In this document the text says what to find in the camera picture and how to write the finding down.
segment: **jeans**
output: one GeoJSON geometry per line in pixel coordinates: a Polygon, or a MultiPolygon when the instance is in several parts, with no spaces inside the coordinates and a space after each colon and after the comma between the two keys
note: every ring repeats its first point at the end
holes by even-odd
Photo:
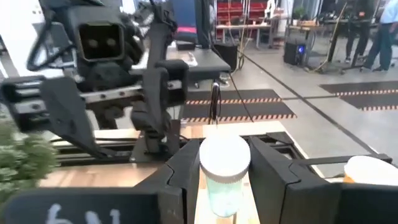
{"type": "Polygon", "coordinates": [[[367,25],[359,25],[358,27],[355,25],[350,25],[348,27],[348,38],[347,38],[347,45],[346,45],[346,58],[351,57],[351,51],[353,49],[354,40],[359,34],[359,41],[357,44],[358,48],[358,55],[362,56],[365,52],[366,44],[368,43],[369,39],[369,26],[367,25]]]}
{"type": "Polygon", "coordinates": [[[364,67],[371,68],[373,66],[376,56],[380,53],[380,67],[383,70],[390,68],[392,58],[392,44],[398,32],[396,29],[393,33],[390,32],[392,24],[381,24],[377,30],[376,36],[373,40],[373,45],[369,51],[368,58],[364,63],[364,67]]]}

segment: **camera lens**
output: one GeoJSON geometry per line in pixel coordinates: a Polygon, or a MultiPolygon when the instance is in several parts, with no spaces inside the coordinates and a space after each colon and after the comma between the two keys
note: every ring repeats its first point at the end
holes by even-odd
{"type": "Polygon", "coordinates": [[[111,47],[114,47],[116,45],[116,41],[114,39],[108,39],[106,40],[106,43],[111,47]]]}
{"type": "Polygon", "coordinates": [[[90,39],[88,40],[88,45],[92,48],[97,48],[98,47],[98,41],[90,39]]]}

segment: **blue light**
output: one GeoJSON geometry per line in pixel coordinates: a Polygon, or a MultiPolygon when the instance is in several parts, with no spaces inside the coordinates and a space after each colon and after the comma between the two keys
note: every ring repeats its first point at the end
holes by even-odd
{"type": "Polygon", "coordinates": [[[304,47],[304,46],[298,47],[298,52],[299,52],[300,54],[304,54],[304,50],[305,50],[305,47],[304,47]]]}

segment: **computer tower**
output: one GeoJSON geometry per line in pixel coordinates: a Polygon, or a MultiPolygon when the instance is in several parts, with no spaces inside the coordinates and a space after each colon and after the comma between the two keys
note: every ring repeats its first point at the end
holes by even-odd
{"type": "Polygon", "coordinates": [[[305,44],[296,40],[285,42],[284,62],[291,65],[301,65],[305,55],[305,44]]]}
{"type": "Polygon", "coordinates": [[[230,67],[231,71],[236,70],[238,64],[238,46],[235,44],[214,44],[214,48],[230,67]]]}

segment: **black floor mat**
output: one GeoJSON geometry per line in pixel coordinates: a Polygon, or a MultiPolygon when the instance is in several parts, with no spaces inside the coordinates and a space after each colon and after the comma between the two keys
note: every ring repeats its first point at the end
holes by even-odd
{"type": "MultiPolygon", "coordinates": [[[[295,118],[293,112],[273,90],[241,90],[239,93],[254,121],[295,118]]],[[[188,123],[207,123],[210,95],[209,91],[190,92],[187,104],[183,108],[183,119],[188,123]]],[[[219,121],[251,122],[236,91],[221,92],[219,121]]]]}
{"type": "Polygon", "coordinates": [[[363,111],[398,110],[398,82],[321,85],[345,102],[363,111]]]}

